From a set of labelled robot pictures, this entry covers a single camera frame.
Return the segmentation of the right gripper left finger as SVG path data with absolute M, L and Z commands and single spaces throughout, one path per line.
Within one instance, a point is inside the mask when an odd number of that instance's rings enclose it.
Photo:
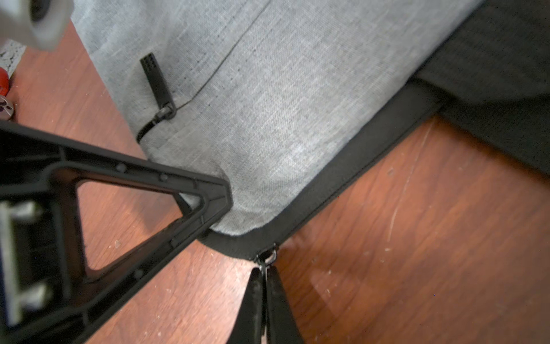
M 262 342 L 264 322 L 264 276 L 260 268 L 249 275 L 243 300 L 227 344 Z

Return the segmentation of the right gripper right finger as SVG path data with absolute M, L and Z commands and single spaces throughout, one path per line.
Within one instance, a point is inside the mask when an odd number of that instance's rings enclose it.
M 304 344 L 296 324 L 286 291 L 275 266 L 265 271 L 265 325 L 266 342 L 270 344 Z

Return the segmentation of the red handled pliers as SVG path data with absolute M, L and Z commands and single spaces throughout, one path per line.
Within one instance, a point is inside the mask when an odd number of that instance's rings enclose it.
M 9 75 L 4 68 L 1 68 L 1 120 L 3 121 L 13 121 L 15 117 L 15 107 L 13 102 L 8 99 L 9 93 Z

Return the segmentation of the grey laptop bag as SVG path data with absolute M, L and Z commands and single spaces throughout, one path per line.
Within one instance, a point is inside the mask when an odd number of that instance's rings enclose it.
M 203 243 L 253 259 L 268 224 L 478 1 L 76 1 L 72 22 L 153 162 L 225 179 Z
M 549 174 L 549 2 L 483 1 L 417 71 L 444 118 Z

